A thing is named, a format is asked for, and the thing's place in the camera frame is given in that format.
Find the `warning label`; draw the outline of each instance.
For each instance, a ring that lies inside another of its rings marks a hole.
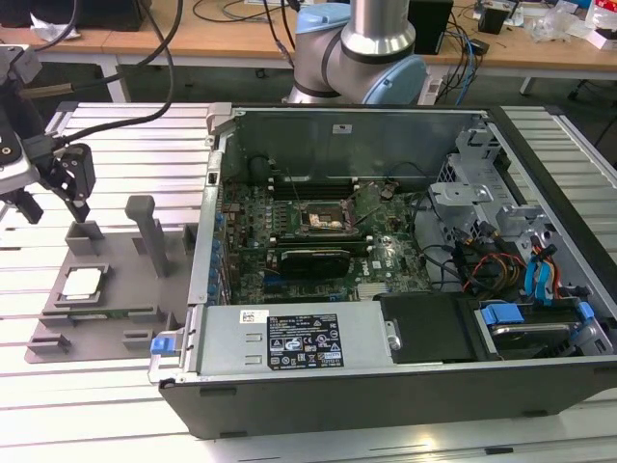
[[[343,367],[335,314],[268,317],[270,369]]]

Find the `electrical wire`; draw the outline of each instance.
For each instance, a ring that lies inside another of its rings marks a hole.
[[[469,37],[467,35],[464,35],[463,39],[465,39],[467,43],[468,53],[473,59],[473,48],[471,47],[471,42],[469,41]],[[463,99],[465,98],[465,95],[467,94],[467,90],[469,90],[469,85],[471,85],[471,79],[473,75],[475,74],[474,69],[475,69],[475,62],[472,66],[468,67],[468,75],[465,79],[465,83],[463,84],[463,89],[461,90],[458,97],[456,98],[456,103],[455,103],[456,106],[458,106],[459,104],[463,102]]]
[[[597,148],[600,145],[600,142],[602,141],[606,133],[608,133],[608,130],[610,130],[610,127],[612,127],[615,123],[617,123],[617,115],[615,115],[615,117],[608,122],[608,124],[603,129],[600,136],[598,137],[598,140],[596,140],[596,143],[594,143],[594,147]]]
[[[512,271],[508,268],[508,265],[504,262],[503,258],[507,258],[512,262]],[[489,261],[493,261],[499,266],[501,270],[499,277],[492,286],[479,285],[475,279],[480,269],[486,265]],[[505,253],[490,253],[485,255],[473,268],[471,275],[463,285],[463,292],[470,289],[472,286],[480,286],[483,289],[488,289],[488,294],[499,294],[504,288],[514,285],[521,276],[520,268],[526,268],[525,263],[518,256]]]
[[[392,167],[390,167],[388,169],[388,171],[386,172],[386,174],[384,175],[384,177],[386,179],[391,179],[392,173],[400,166],[412,166],[414,169],[416,169],[418,172],[420,172],[420,174],[424,177],[424,178],[430,178],[428,176],[428,174],[426,174],[426,172],[424,172],[422,169],[420,169],[420,167],[414,162],[414,161],[401,161],[401,162],[397,162],[396,164],[394,164]]]
[[[237,17],[232,17],[230,19],[219,19],[216,17],[208,17],[208,16],[204,16],[201,13],[198,13],[197,9],[198,7],[200,7],[203,4],[204,0],[199,0],[195,5],[193,5],[193,15],[198,17],[199,19],[203,20],[203,21],[208,21],[208,22],[216,22],[216,23],[226,23],[226,22],[243,22],[243,21],[249,21],[251,19],[255,19],[255,18],[259,18],[260,16],[266,14],[265,11],[260,12],[260,13],[256,13],[256,14],[251,14],[249,16],[237,16]],[[229,14],[231,14],[230,12],[228,12],[228,8],[232,5],[236,5],[238,3],[243,3],[244,0],[234,0],[232,2],[227,3],[226,5],[223,6],[222,11],[223,14],[225,16],[228,16]],[[272,10],[272,12],[275,12],[276,10],[280,10],[281,7],[276,7],[275,9]]]
[[[178,5],[181,5],[181,3],[182,3],[182,0],[178,0]],[[179,9],[178,11],[179,11],[179,15],[182,16],[182,9]],[[152,28],[154,29],[156,37],[161,41],[161,43],[163,43],[165,41],[165,38],[163,37],[163,33],[161,32],[161,29],[158,27],[156,20],[152,16],[152,13],[147,8],[145,8],[145,13],[149,21],[152,23]],[[130,125],[137,125],[139,123],[149,123],[163,116],[172,106],[172,102],[174,101],[174,87],[175,87],[174,59],[172,58],[172,53],[170,52],[167,45],[165,45],[165,57],[167,58],[167,65],[168,65],[169,74],[170,74],[170,89],[168,91],[167,99],[165,100],[165,103],[163,104],[163,106],[161,106],[161,108],[158,111],[150,114],[149,116],[143,116],[141,118],[133,118],[133,119],[128,119],[124,121],[117,121],[114,123],[102,123],[94,127],[89,127],[89,128],[80,130],[76,133],[73,133],[72,135],[58,137],[56,138],[56,142],[58,143],[58,146],[62,147],[62,146],[68,145],[69,143],[79,140],[80,138],[84,138],[89,135],[93,135],[95,133],[102,132],[105,130],[127,127]]]
[[[39,48],[35,48],[36,52],[41,52],[48,50],[52,46],[56,46],[58,43],[66,39],[72,30],[77,25],[77,21],[79,20],[79,16],[81,15],[81,0],[73,0],[73,13],[68,21],[67,27],[62,31],[62,33],[56,37],[53,41],[46,43],[45,45],[40,46]]]
[[[293,35],[291,34],[291,30],[289,29],[289,23],[287,22],[287,10],[285,8],[285,2],[287,0],[281,0],[281,13],[282,13],[282,24],[285,26],[285,32],[287,33],[287,38],[289,39],[289,43],[291,43],[291,47],[296,49],[296,42],[293,41]]]
[[[170,29],[169,34],[166,38],[161,41],[160,45],[156,47],[154,51],[152,51],[149,55],[146,56],[142,61],[137,63],[133,69],[129,72],[118,72],[114,75],[110,75],[108,77],[103,77],[102,79],[89,80],[85,82],[77,82],[75,84],[63,84],[62,86],[51,85],[47,87],[37,87],[34,89],[24,89],[19,94],[25,98],[42,98],[47,96],[56,96],[56,95],[68,95],[75,92],[80,92],[83,90],[88,90],[93,87],[97,87],[99,85],[107,85],[112,82],[116,82],[118,80],[125,79],[128,76],[137,75],[139,72],[145,69],[145,66],[150,64],[156,57],[158,57],[163,50],[166,49],[167,45],[174,39],[175,33],[180,25],[180,21],[182,19],[182,10],[184,9],[184,0],[176,0],[176,11],[174,23],[172,24],[172,28]],[[148,19],[152,17],[149,9],[146,8],[146,5],[142,5],[144,7],[144,11],[147,12],[146,15]]]
[[[465,97],[469,86],[475,81],[477,71],[480,66],[482,66],[482,62],[484,61],[484,56],[480,56],[478,59],[477,55],[473,53],[473,48],[470,45],[469,34],[458,24],[454,13],[450,13],[450,16],[452,20],[448,22],[448,24],[454,27],[455,32],[446,31],[446,33],[456,39],[459,43],[459,46],[461,47],[461,57],[456,69],[450,73],[447,80],[444,82],[443,88],[436,98],[436,102],[439,102],[442,98],[447,97],[451,91],[463,88],[461,87],[462,84],[464,86],[467,84],[463,90],[463,97]]]

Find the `black wire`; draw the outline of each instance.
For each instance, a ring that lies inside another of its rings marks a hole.
[[[176,0],[176,2],[177,3],[176,3],[176,10],[175,10],[175,18],[174,18],[174,23],[172,24],[172,28],[170,29],[170,33],[167,35],[167,37],[163,41],[161,41],[161,44],[157,46],[154,51],[152,51],[149,55],[147,55],[146,58],[144,58],[142,61],[137,63],[132,71],[118,72],[117,74],[110,75],[109,77],[103,77],[102,79],[90,80],[87,82],[78,82],[72,85],[73,90],[75,92],[79,92],[81,90],[87,90],[87,89],[90,89],[92,87],[96,87],[99,85],[105,85],[111,82],[116,82],[118,80],[126,78],[129,75],[137,74],[139,71],[142,70],[142,68],[145,65],[148,65],[149,63],[154,61],[154,59],[158,55],[160,55],[161,52],[167,48],[167,45],[169,45],[170,42],[174,39],[175,33],[177,32],[177,29],[180,25],[180,21],[182,19],[182,10],[184,9],[184,0]],[[143,7],[144,7],[144,10],[148,11],[149,13],[149,9],[146,8],[146,5],[143,5]],[[148,13],[147,13],[148,19],[150,19],[152,15]],[[150,22],[154,26],[155,22],[152,19],[150,20]]]
[[[36,48],[35,51],[45,51],[51,48],[52,46],[56,46],[58,43],[66,39],[70,35],[71,31],[77,25],[77,20],[79,19],[80,15],[81,15],[81,0],[73,0],[73,13],[70,17],[70,21],[68,22],[65,30],[62,31],[62,33],[56,39],[54,39],[50,43],[46,43],[45,45],[40,46],[39,48]]]
[[[440,269],[442,269],[444,272],[449,273],[450,275],[452,275],[454,278],[456,278],[459,282],[461,281],[461,276],[456,272],[456,270],[452,270],[450,267],[445,265],[444,263],[439,262],[438,260],[435,260],[433,258],[431,258],[430,256],[427,255],[422,255],[426,261],[431,262],[433,265],[437,265]]]
[[[181,3],[182,3],[181,0],[178,0],[178,5],[181,5]],[[161,41],[161,43],[163,43],[165,41],[165,38],[163,37],[163,33],[161,32],[161,29],[158,27],[158,24],[154,20],[154,17],[152,17],[152,13],[149,11],[148,8],[144,8],[144,10],[145,10],[146,16],[148,17],[149,21],[152,23],[152,28],[154,29],[154,32],[156,33],[156,37]],[[178,11],[179,11],[180,16],[182,16],[182,9],[179,8]],[[80,138],[84,138],[89,135],[93,135],[94,133],[102,132],[105,130],[111,130],[113,128],[127,127],[129,125],[136,125],[138,123],[149,123],[150,121],[154,121],[160,118],[161,116],[163,116],[172,106],[172,102],[174,101],[174,86],[175,86],[174,59],[172,58],[172,53],[170,53],[170,50],[167,46],[165,46],[165,57],[167,58],[167,65],[168,65],[169,73],[170,73],[170,89],[169,89],[169,92],[167,93],[167,99],[165,100],[165,104],[163,104],[163,106],[158,111],[150,114],[149,116],[128,119],[125,121],[117,121],[114,123],[102,123],[101,125],[96,125],[94,127],[89,127],[84,130],[80,130],[76,133],[73,133],[72,135],[58,137],[56,141],[59,143],[59,145],[65,146],[65,145],[68,145],[69,143],[74,142],[75,140],[79,140]]]
[[[454,37],[454,39],[461,46],[461,58],[459,59],[458,66],[456,67],[456,69],[454,69],[454,72],[450,73],[450,75],[448,76],[448,79],[444,82],[443,89],[437,95],[435,102],[439,102],[442,98],[447,97],[451,91],[461,88],[461,84],[463,83],[465,75],[467,74],[467,68],[471,64],[470,56],[468,53],[467,41],[465,40],[465,38],[469,40],[469,34],[462,26],[459,25],[456,19],[456,16],[454,15],[453,12],[450,12],[450,16],[452,17],[452,20],[448,21],[448,24],[454,26],[454,28],[456,29],[456,33],[459,36],[462,36],[462,37]],[[478,60],[478,57],[474,54],[473,60],[474,60],[474,66],[473,66],[473,72],[471,74],[471,78],[469,81],[469,85],[471,85],[475,81],[475,78],[477,77],[478,68],[482,66],[482,62],[484,61],[484,56],[480,56]]]
[[[394,172],[396,168],[401,167],[401,166],[406,166],[406,165],[412,166],[414,169],[420,172],[424,178],[430,178],[422,169],[420,169],[420,167],[414,161],[401,161],[401,162],[394,164],[392,167],[389,168],[389,170],[386,172],[384,177],[390,178],[392,175],[392,172]]]
[[[452,21],[448,22],[448,24],[454,26],[454,28],[456,29],[456,33],[459,36],[469,37],[465,29],[459,26],[458,21],[456,20],[456,17],[454,16],[454,13],[450,12],[450,15],[452,16]],[[459,43],[461,47],[461,57],[459,59],[459,63],[456,69],[454,69],[454,72],[452,72],[448,76],[448,79],[444,83],[443,89],[437,95],[437,98],[435,100],[436,102],[439,102],[440,99],[442,99],[443,97],[446,97],[452,90],[458,88],[461,85],[461,83],[463,82],[463,78],[467,72],[467,68],[469,66],[469,53],[466,53],[467,43],[465,42],[464,37],[454,37],[454,39]],[[459,70],[461,69],[463,62],[465,62],[465,65],[463,66],[463,70],[459,73]],[[454,79],[458,79],[458,80],[456,84],[452,85],[452,82],[454,81]]]
[[[289,43],[291,43],[291,46],[295,50],[296,49],[296,43],[295,43],[295,41],[293,41],[293,35],[291,34],[291,31],[289,30],[289,23],[287,22],[287,11],[285,9],[285,1],[286,0],[281,0],[282,23],[285,26],[285,31],[287,32],[287,38],[289,39]]]
[[[602,133],[598,137],[598,140],[596,140],[596,143],[594,143],[594,147],[596,147],[596,148],[598,147],[598,145],[600,144],[600,142],[604,138],[604,135],[606,135],[606,133],[608,133],[608,130],[610,130],[610,127],[612,127],[614,123],[617,123],[617,115],[615,115],[615,117],[613,119],[611,119],[609,121],[609,123],[606,125],[606,127],[604,128],[604,130],[602,131]]]
[[[216,22],[216,23],[220,23],[220,22],[242,22],[242,21],[246,21],[247,19],[253,19],[254,17],[258,17],[258,16],[262,16],[263,14],[266,14],[266,12],[263,11],[261,13],[251,14],[250,16],[238,17],[237,19],[217,19],[215,17],[207,17],[207,16],[204,16],[203,14],[197,13],[197,8],[203,3],[203,1],[204,0],[200,0],[195,5],[193,5],[193,14],[196,17],[198,17],[199,19],[202,19],[202,20],[208,21],[208,22]],[[223,9],[227,9],[231,5],[235,5],[237,3],[242,3],[243,1],[244,0],[234,0],[233,2],[229,2],[226,5],[224,5]],[[281,7],[276,7],[272,11],[275,12],[276,10],[280,10],[280,9],[281,9]]]
[[[272,34],[272,39],[274,39],[275,43],[279,43],[279,38],[277,37],[277,33],[274,30],[274,23],[272,22],[272,16],[270,15],[270,7],[268,7],[268,0],[263,1],[263,8],[266,11],[266,16],[268,17],[268,25],[270,26],[270,33]]]

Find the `white paper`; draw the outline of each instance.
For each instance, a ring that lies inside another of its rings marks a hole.
[[[68,26],[68,24],[51,24],[50,22],[42,21],[33,14],[30,14],[30,17],[32,18],[32,26],[30,26],[30,29],[43,41],[53,41],[60,36]],[[79,37],[81,36],[73,28],[65,40],[77,39]]]
[[[585,21],[578,19],[574,21],[568,29],[566,29],[566,34],[569,34],[574,37],[578,37],[580,39],[587,39],[589,34],[593,32],[593,29],[589,29],[585,25]]]
[[[574,14],[577,12],[578,9],[578,5],[576,3],[572,3],[572,2],[566,2],[565,0],[559,0],[557,2],[557,5],[555,5],[555,8],[558,8],[559,6],[561,6],[564,10],[564,12],[569,13],[569,14]]]

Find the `cable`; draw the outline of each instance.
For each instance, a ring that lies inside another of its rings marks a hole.
[[[81,0],[73,0],[73,13],[72,13],[72,16],[70,17],[70,21],[68,22],[67,27],[65,27],[65,30],[62,31],[62,33],[58,37],[56,37],[53,41],[46,43],[45,45],[40,46],[39,48],[35,48],[35,51],[40,52],[40,51],[48,50],[52,46],[56,46],[58,43],[66,39],[70,35],[72,30],[75,28],[75,26],[77,25],[77,20],[79,19],[80,15],[81,15]]]
[[[461,88],[461,84],[463,83],[463,96],[457,98],[460,103],[463,97],[465,97],[465,95],[467,94],[469,86],[475,81],[477,71],[482,65],[482,62],[484,61],[484,56],[480,56],[480,58],[478,59],[478,57],[472,53],[473,49],[470,48],[469,34],[465,31],[463,27],[458,24],[454,13],[451,13],[450,16],[452,18],[452,21],[448,22],[448,24],[453,26],[456,32],[446,31],[446,33],[449,36],[454,37],[459,43],[461,47],[461,58],[459,59],[459,63],[456,69],[454,69],[454,71],[450,73],[447,80],[444,82],[443,88],[436,98],[436,102],[439,102],[442,98],[447,97],[452,90]]]
[[[296,42],[293,41],[293,35],[291,34],[291,30],[289,29],[289,23],[287,22],[287,10],[285,9],[285,1],[286,0],[281,0],[282,24],[285,26],[285,32],[287,33],[289,43],[291,43],[291,47],[295,50]]]
[[[182,11],[184,9],[184,0],[176,0],[176,2],[177,3],[176,3],[176,8],[175,8],[175,18],[174,18],[174,23],[172,24],[172,28],[170,29],[170,33],[167,35],[166,38],[164,38],[161,41],[160,45],[158,45],[156,49],[154,49],[154,51],[152,51],[149,55],[146,56],[146,58],[144,58],[142,61],[140,61],[139,63],[135,65],[135,68],[137,68],[139,71],[141,71],[141,68],[143,68],[145,65],[148,65],[152,61],[154,61],[154,59],[157,56],[159,56],[163,52],[163,50],[165,50],[167,46],[171,43],[171,41],[174,39],[175,33],[177,32],[177,29],[180,26],[180,21],[182,20]],[[154,32],[156,33],[156,36],[158,37],[159,40],[161,40],[161,36],[159,36],[158,33],[156,32],[156,28],[158,26],[154,18],[152,17],[152,13],[150,12],[149,8],[146,8],[146,5],[142,5],[142,7],[144,11],[146,12],[146,16],[148,17],[149,21],[152,23],[152,27],[154,28]],[[133,69],[132,72],[118,72],[117,74],[110,75],[109,77],[103,77],[102,79],[96,79],[96,80],[92,80],[88,82],[81,82],[81,83],[73,84],[73,90],[75,92],[79,92],[81,90],[90,89],[92,87],[97,87],[99,85],[106,85],[111,82],[116,82],[118,80],[126,78],[127,75],[137,74],[138,70],[136,70],[135,68]]]
[[[468,53],[473,59],[473,48],[471,47],[471,42],[469,41],[469,37],[467,35],[464,35],[463,38],[467,42]],[[467,94],[467,90],[469,89],[469,85],[471,85],[471,78],[474,74],[472,69],[474,69],[474,66],[470,66],[468,68],[468,75],[465,79],[463,90],[461,90],[461,92],[459,93],[459,96],[456,98],[456,103],[454,103],[456,106],[458,106],[459,104],[463,102],[463,99],[465,98],[465,95]]]
[[[401,161],[401,162],[397,162],[396,164],[394,164],[392,167],[390,167],[388,169],[388,171],[386,172],[386,174],[384,175],[384,177],[386,179],[391,178],[392,172],[394,172],[394,170],[396,170],[397,167],[400,166],[412,166],[414,169],[416,169],[418,172],[420,172],[420,174],[424,177],[424,178],[430,178],[426,172],[424,172],[422,169],[420,169],[420,167],[414,162],[414,161]]]
[[[182,18],[182,10],[184,9],[184,0],[176,0],[176,11],[175,11],[175,19],[174,24],[172,24],[172,28],[170,29],[170,33],[167,37],[161,42],[161,44],[152,51],[149,55],[146,56],[142,61],[137,63],[135,67],[129,72],[118,72],[117,74],[110,75],[109,77],[103,77],[102,79],[89,80],[86,82],[78,82],[76,84],[65,84],[62,88],[57,85],[52,85],[48,87],[38,87],[34,89],[24,89],[19,94],[22,97],[27,98],[41,98],[46,96],[54,96],[54,95],[68,95],[75,92],[80,92],[82,90],[88,90],[93,87],[97,87],[99,85],[106,85],[112,82],[116,82],[121,79],[125,79],[127,76],[134,76],[141,72],[146,65],[150,64],[154,59],[161,54],[161,52],[170,44],[170,42],[174,39],[175,33],[180,25],[180,20]]]
[[[289,63],[291,68],[294,69],[293,60],[291,59],[289,51],[287,51],[285,45],[283,45],[282,42],[279,40],[279,38],[277,37],[277,32],[274,30],[274,23],[272,22],[272,16],[270,15],[270,7],[268,7],[268,0],[263,0],[263,8],[265,9],[266,16],[268,17],[268,25],[270,26],[270,33],[272,34],[272,39],[274,40],[275,45],[279,49],[284,59]]]
[[[232,2],[227,3],[226,5],[223,6],[223,14],[224,15],[228,15],[230,14],[227,11],[227,8],[229,8],[232,5],[236,5],[238,3],[243,3],[244,0],[234,0]],[[208,21],[208,22],[216,22],[216,23],[226,23],[226,22],[243,22],[243,21],[248,21],[249,19],[254,19],[256,17],[260,17],[264,14],[266,14],[265,11],[261,12],[261,13],[257,13],[257,14],[251,14],[250,16],[238,16],[237,18],[232,18],[232,19],[217,19],[216,17],[207,17],[204,16],[203,14],[200,14],[197,12],[197,8],[199,6],[201,6],[201,4],[204,2],[204,0],[199,0],[199,2],[197,2],[195,5],[193,5],[193,15],[198,17],[199,19],[202,19],[204,21]],[[280,10],[281,7],[276,7],[274,10],[272,10],[273,12],[275,12],[276,10]]]
[[[261,17],[261,16],[246,17],[246,16],[241,16],[239,14],[235,14],[235,13],[232,13],[232,12],[228,11],[228,8],[230,6],[236,5],[237,3],[241,3],[241,2],[242,2],[242,0],[234,1],[234,2],[231,2],[231,3],[227,3],[226,5],[223,6],[223,8],[221,8],[221,13],[224,14],[229,19],[239,19],[240,21],[244,21],[244,22],[260,22],[260,23],[264,23],[264,22],[268,21],[265,17]]]
[[[182,3],[182,0],[178,0],[178,5],[180,5],[181,3]],[[148,8],[144,8],[144,11],[149,21],[152,23],[152,28],[154,29],[154,32],[156,33],[156,37],[161,41],[161,43],[163,43],[165,41],[163,37],[163,33],[161,33],[161,30],[158,27],[158,24],[154,20],[154,17],[152,17],[152,13],[149,11]],[[179,14],[180,16],[182,16],[182,9],[179,10]],[[150,121],[154,121],[160,118],[161,116],[163,116],[172,106],[172,102],[174,101],[174,86],[175,86],[174,59],[172,58],[172,53],[170,53],[170,50],[167,46],[165,46],[165,56],[167,58],[167,65],[168,65],[169,73],[170,73],[170,89],[167,94],[167,99],[165,100],[165,104],[163,104],[163,106],[161,106],[161,108],[158,111],[150,114],[149,116],[128,119],[125,121],[117,121],[114,123],[102,123],[101,125],[96,125],[94,127],[89,127],[84,130],[80,130],[76,133],[73,133],[72,135],[58,137],[56,141],[58,142],[59,146],[68,145],[74,142],[75,140],[79,140],[80,138],[84,138],[89,135],[93,135],[95,133],[102,132],[105,130],[127,127],[130,125],[137,125],[138,123],[149,123]]]
[[[598,137],[598,140],[596,140],[596,143],[594,143],[594,147],[596,147],[596,148],[598,147],[598,145],[600,144],[600,142],[604,138],[604,135],[606,135],[606,133],[608,133],[608,130],[610,130],[610,127],[612,127],[615,123],[617,123],[617,115],[615,115],[615,117],[608,122],[608,124],[603,129],[603,131],[600,134],[600,136]]]

